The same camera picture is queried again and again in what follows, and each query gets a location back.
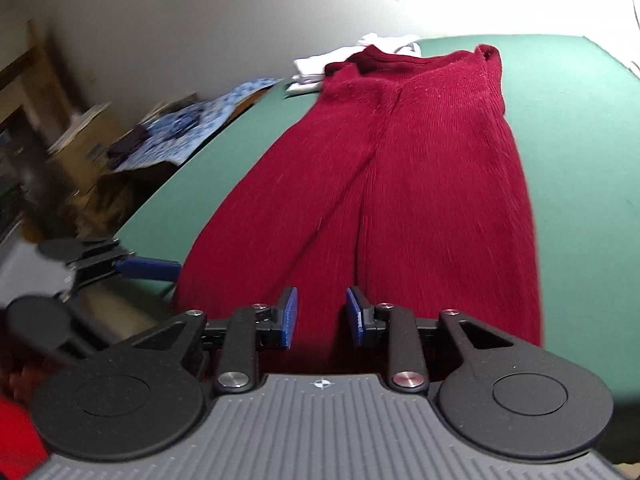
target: gray surface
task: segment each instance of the gray surface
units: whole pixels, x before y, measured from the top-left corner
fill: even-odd
[[[24,241],[17,224],[0,245],[0,308],[27,294],[54,296],[68,292],[74,274],[62,262],[42,256]]]
[[[28,480],[623,478],[595,453],[557,464],[500,460],[453,436],[428,400],[375,375],[270,376],[220,399],[176,446],[123,464],[54,455]]]

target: gray ribbed plate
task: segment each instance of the gray ribbed plate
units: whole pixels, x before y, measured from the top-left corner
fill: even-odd
[[[99,464],[54,455],[29,476],[29,480],[621,478],[593,452],[564,463],[535,465],[485,455],[457,439],[428,400],[389,391],[375,375],[269,376],[255,392],[222,397],[196,431],[162,453]]]

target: folded white cloth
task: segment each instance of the folded white cloth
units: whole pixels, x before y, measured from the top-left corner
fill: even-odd
[[[415,34],[382,38],[372,32],[361,37],[354,46],[343,46],[320,56],[297,59],[293,63],[298,73],[291,78],[293,83],[285,90],[285,94],[291,96],[318,92],[324,79],[324,67],[326,65],[344,61],[352,54],[363,51],[369,45],[375,45],[382,52],[388,54],[420,57],[420,46],[415,43],[419,39],[420,36]]]

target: cardboard box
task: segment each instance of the cardboard box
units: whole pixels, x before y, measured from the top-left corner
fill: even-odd
[[[101,176],[111,173],[107,150],[112,142],[125,134],[111,107],[97,105],[50,147],[49,154],[71,184],[80,192],[88,193]]]

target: bright red cloth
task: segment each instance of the bright red cloth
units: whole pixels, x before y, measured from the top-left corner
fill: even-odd
[[[226,317],[295,285],[293,347],[262,359],[270,371],[360,368],[340,314],[351,285],[538,344],[532,216],[501,72],[487,45],[430,59],[370,46],[328,65],[316,104],[198,236],[177,308]]]
[[[8,480],[20,480],[46,458],[29,414],[0,396],[0,473]]]

